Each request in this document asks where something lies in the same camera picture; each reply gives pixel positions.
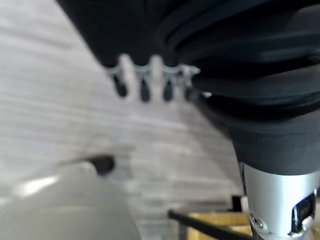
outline gray wall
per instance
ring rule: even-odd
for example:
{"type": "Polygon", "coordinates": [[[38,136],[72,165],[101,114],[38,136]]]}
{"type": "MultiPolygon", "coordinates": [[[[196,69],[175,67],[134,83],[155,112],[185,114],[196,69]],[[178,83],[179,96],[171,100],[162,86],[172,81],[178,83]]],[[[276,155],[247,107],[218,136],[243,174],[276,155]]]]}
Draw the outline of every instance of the gray wall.
{"type": "Polygon", "coordinates": [[[53,1],[2,0],[0,53],[2,184],[57,162],[115,154],[110,179],[127,192],[148,240],[177,238],[168,208],[212,210],[241,193],[229,140],[181,95],[164,103],[155,86],[152,102],[141,103],[126,58],[130,95],[119,99],[53,1]]]}

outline black metal bar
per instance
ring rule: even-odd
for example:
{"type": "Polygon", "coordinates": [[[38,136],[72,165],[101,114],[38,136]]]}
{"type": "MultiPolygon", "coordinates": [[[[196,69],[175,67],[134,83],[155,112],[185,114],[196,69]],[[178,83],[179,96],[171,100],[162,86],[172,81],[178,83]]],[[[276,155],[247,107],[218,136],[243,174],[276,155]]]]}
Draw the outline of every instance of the black metal bar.
{"type": "Polygon", "coordinates": [[[251,236],[232,231],[227,227],[208,224],[204,221],[174,212],[173,210],[168,211],[168,217],[218,240],[253,240],[251,236]]]}

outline black rod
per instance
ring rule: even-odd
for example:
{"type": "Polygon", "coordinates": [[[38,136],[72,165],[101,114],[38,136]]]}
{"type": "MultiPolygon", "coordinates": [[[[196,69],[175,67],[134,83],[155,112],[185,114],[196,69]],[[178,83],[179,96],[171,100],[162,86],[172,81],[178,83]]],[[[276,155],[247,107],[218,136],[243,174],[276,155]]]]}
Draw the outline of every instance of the black rod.
{"type": "Polygon", "coordinates": [[[191,227],[217,240],[253,240],[251,236],[232,231],[227,227],[208,224],[193,217],[185,216],[173,210],[168,211],[169,219],[177,220],[180,224],[191,227]]]}

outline silver cylinder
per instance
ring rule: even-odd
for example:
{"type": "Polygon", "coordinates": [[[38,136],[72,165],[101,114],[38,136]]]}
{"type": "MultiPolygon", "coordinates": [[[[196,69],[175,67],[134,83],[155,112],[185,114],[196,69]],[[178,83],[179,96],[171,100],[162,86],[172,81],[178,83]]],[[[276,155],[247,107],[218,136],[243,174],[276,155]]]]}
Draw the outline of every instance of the silver cylinder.
{"type": "Polygon", "coordinates": [[[293,232],[294,218],[302,216],[295,210],[303,200],[310,196],[314,199],[320,183],[320,171],[302,175],[277,175],[244,164],[242,177],[250,223],[257,233],[266,240],[302,238],[313,224],[314,211],[310,216],[300,219],[301,230],[293,232]]]}

